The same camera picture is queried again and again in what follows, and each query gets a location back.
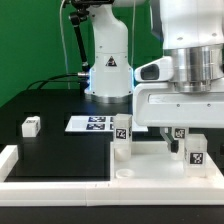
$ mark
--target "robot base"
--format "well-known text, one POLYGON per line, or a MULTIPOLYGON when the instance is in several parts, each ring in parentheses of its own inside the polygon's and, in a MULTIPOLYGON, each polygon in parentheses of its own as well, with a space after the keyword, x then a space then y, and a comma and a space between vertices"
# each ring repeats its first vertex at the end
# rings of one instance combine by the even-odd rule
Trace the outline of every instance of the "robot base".
POLYGON ((86 92, 85 98, 87 100, 92 100, 99 103, 126 103, 132 100, 132 93, 122 97, 106 97, 106 96, 97 96, 86 92))

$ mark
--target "white robot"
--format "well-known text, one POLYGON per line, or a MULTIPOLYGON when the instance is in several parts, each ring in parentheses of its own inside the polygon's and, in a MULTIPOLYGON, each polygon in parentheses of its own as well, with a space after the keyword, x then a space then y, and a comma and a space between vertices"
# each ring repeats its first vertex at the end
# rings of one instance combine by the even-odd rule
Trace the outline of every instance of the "white robot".
MULTIPOLYGON (((87 16, 90 17, 94 30, 95 63, 89 70, 89 87, 85 90, 87 99, 122 103, 132 97, 134 77, 128 63, 128 30, 124 23, 114 17, 112 6, 130 7, 143 2, 144 0, 71 1, 77 8, 77 12, 70 16, 75 30, 87 16)), ((85 67, 85 55, 82 60, 85 67)))
POLYGON ((160 5, 157 19, 162 23, 164 56, 135 71, 141 84, 133 93, 134 119, 139 125, 162 127, 168 143, 179 142, 173 151, 189 166, 196 165, 190 161, 195 155, 200 155, 202 164, 200 153, 206 151, 207 141, 201 135, 188 135, 188 130, 224 127, 224 1, 158 0, 154 4, 160 5))

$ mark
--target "black table surface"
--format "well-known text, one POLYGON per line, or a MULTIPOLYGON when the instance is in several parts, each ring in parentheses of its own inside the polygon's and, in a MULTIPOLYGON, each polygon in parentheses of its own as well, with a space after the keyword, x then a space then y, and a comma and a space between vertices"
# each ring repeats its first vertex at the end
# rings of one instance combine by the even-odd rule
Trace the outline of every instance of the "black table surface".
MULTIPOLYGON (((65 133, 72 115, 131 113, 131 103, 86 101, 78 90, 23 91, 0 108, 0 150, 19 146, 19 158, 6 181, 109 180, 109 142, 112 133, 65 133), (21 124, 40 116, 36 138, 22 138, 21 124)), ((160 139, 156 130, 136 139, 160 139)), ((223 158, 216 139, 223 131, 206 132, 214 147, 211 156, 220 168, 223 158)), ((106 206, 106 207, 0 207, 5 223, 223 223, 224 206, 106 206)))

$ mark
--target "black cable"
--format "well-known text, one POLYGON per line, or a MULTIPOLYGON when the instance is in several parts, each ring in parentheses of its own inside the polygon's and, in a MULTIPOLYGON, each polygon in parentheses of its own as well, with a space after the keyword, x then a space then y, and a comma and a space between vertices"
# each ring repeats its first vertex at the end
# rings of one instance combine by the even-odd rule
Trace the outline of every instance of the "black cable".
POLYGON ((35 85, 35 84, 37 84, 37 83, 40 83, 40 82, 46 82, 46 81, 48 81, 48 82, 77 82, 77 83, 81 83, 81 82, 83 82, 83 81, 63 81, 63 80, 60 80, 60 81, 58 81, 58 80, 39 80, 39 81, 36 81, 36 82, 33 82, 33 83, 31 83, 27 88, 26 88, 26 90, 29 90, 30 89, 30 87, 32 87, 33 85, 35 85))
POLYGON ((73 77, 73 76, 78 76, 77 73, 71 73, 71 74, 64 74, 64 75, 57 75, 57 76, 53 76, 47 80, 45 80, 42 84, 40 84, 37 89, 41 89, 43 86, 45 86, 50 80, 55 80, 55 79, 62 79, 62 78, 66 78, 66 77, 73 77))

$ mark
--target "white platform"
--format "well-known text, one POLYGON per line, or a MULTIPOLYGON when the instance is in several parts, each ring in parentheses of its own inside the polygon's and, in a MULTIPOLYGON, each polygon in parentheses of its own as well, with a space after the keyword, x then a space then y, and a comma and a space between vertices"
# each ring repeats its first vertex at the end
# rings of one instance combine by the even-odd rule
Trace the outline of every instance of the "white platform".
POLYGON ((129 162, 114 162, 111 181, 0 183, 1 206, 95 206, 95 205, 224 205, 224 178, 215 170, 208 178, 185 177, 181 161, 172 161, 165 142, 133 143, 129 162), (131 177, 116 172, 131 169, 131 177))

